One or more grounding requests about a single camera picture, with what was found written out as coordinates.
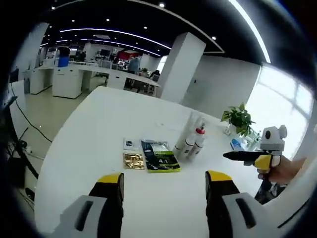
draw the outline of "floor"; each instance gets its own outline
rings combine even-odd
[[[136,89],[125,88],[124,90],[136,92]],[[76,99],[53,97],[52,88],[49,88],[38,95],[26,94],[25,115],[28,120],[48,139],[54,140],[54,137],[57,135],[58,131],[61,129],[71,113],[88,95],[89,92],[84,92]],[[31,126],[28,127],[21,139],[26,141],[28,146],[30,146],[30,154],[33,156],[28,153],[26,153],[26,156],[32,163],[35,170],[39,173],[44,157],[51,143]],[[25,187],[35,191],[36,183],[36,178],[27,169]],[[16,190],[16,194],[26,217],[29,219],[31,224],[35,225],[34,203],[32,201],[26,201],[28,198],[25,190]]]

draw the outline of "person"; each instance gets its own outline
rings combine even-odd
[[[280,164],[270,169],[268,180],[270,182],[276,182],[278,184],[289,184],[291,180],[296,176],[298,171],[301,169],[305,160],[306,158],[297,161],[290,161],[285,156],[281,156]],[[258,172],[258,178],[263,179],[264,175],[268,171],[258,170]]]
[[[137,56],[134,56],[128,66],[128,73],[136,74],[138,68],[140,67],[140,59]]]
[[[160,76],[160,73],[159,73],[158,69],[151,73],[150,78],[152,78],[154,75]]]

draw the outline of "bottle with red cap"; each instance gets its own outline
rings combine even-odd
[[[196,130],[191,133],[184,141],[183,148],[179,153],[179,159],[185,159],[188,153],[193,149],[195,142],[205,134],[205,123],[203,122]]]

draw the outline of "blue container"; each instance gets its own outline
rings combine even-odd
[[[57,67],[67,67],[69,62],[69,57],[59,57],[58,66]]]

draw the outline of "potted plant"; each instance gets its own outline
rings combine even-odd
[[[148,74],[148,69],[147,69],[147,68],[142,68],[142,69],[141,69],[141,75],[142,75],[143,77],[146,77],[147,74]]]
[[[244,103],[242,103],[239,107],[230,107],[230,109],[230,111],[223,112],[221,121],[227,121],[229,123],[231,132],[234,128],[235,132],[241,136],[250,134],[250,125],[255,122],[251,121],[251,115],[245,109]]]

